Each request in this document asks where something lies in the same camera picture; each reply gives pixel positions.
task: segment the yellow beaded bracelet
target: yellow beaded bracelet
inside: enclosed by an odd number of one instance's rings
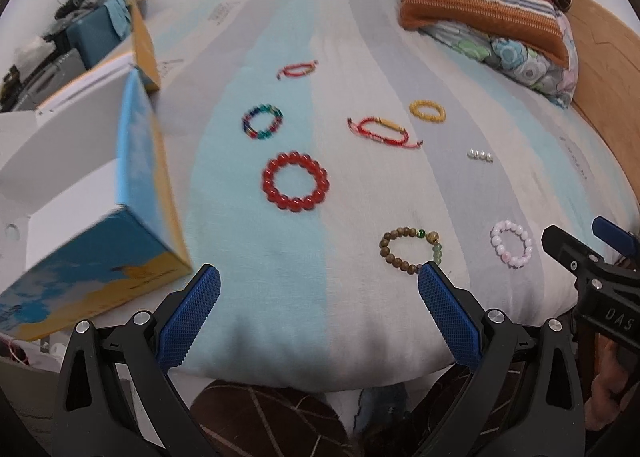
[[[420,112],[419,109],[421,107],[431,107],[438,111],[438,115],[428,114],[424,112]],[[416,117],[421,120],[425,120],[426,122],[433,123],[442,123],[447,119],[447,113],[444,110],[444,107],[439,103],[432,102],[431,100],[415,100],[413,103],[409,105],[409,111]]]

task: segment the wooden headboard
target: wooden headboard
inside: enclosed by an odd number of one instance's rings
[[[640,36],[593,0],[567,13],[580,62],[574,108],[618,159],[640,201]]]

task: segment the red agate bead bracelet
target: red agate bead bracelet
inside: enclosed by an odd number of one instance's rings
[[[316,189],[303,198],[289,197],[280,193],[273,183],[273,178],[276,172],[287,164],[297,164],[305,168],[316,179]],[[262,172],[262,190],[266,193],[267,199],[275,203],[281,210],[289,209],[297,213],[302,210],[312,210],[316,204],[324,201],[329,190],[329,180],[326,170],[320,166],[318,161],[311,159],[308,154],[300,154],[294,150],[288,154],[278,154],[277,158],[267,163],[267,167]]]

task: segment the red braided bracelet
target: red braided bracelet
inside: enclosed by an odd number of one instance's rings
[[[276,172],[287,164],[299,164],[302,168],[314,176],[316,179],[316,189],[306,197],[292,197],[278,192],[273,184]],[[326,170],[320,166],[318,161],[312,160],[308,154],[300,154],[295,150],[288,154],[278,154],[277,158],[267,163],[267,168],[262,172],[262,190],[267,194],[270,202],[276,203],[281,210],[289,209],[292,212],[301,210],[312,210],[316,204],[324,201],[324,197],[329,190],[329,180],[326,178]]]
[[[386,127],[387,129],[395,130],[396,132],[400,132],[402,134],[402,140],[394,140],[392,138],[386,138],[384,136],[380,136],[375,132],[371,132],[364,128],[364,125],[369,123],[377,123]],[[357,134],[359,136],[363,136],[365,138],[369,138],[375,142],[384,143],[385,145],[391,145],[392,147],[402,147],[402,148],[420,148],[422,146],[422,141],[417,142],[416,144],[409,145],[407,142],[409,141],[409,132],[406,131],[404,127],[400,125],[396,125],[389,120],[384,118],[364,118],[359,124],[354,124],[351,118],[347,118],[347,125],[349,126],[351,132]]]
[[[292,65],[287,65],[286,67],[283,67],[278,71],[277,78],[279,80],[282,75],[286,76],[287,78],[300,78],[315,71],[316,65],[318,65],[318,60],[314,60],[313,62],[294,63]]]

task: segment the floral blanket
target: floral blanket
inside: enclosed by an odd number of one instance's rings
[[[462,22],[441,20],[423,27],[422,31],[469,58],[484,62],[516,82],[542,93],[556,105],[567,108],[574,99],[578,81],[578,53],[565,14],[559,14],[558,24],[569,53],[569,69],[562,68],[544,54],[517,40],[490,36]]]

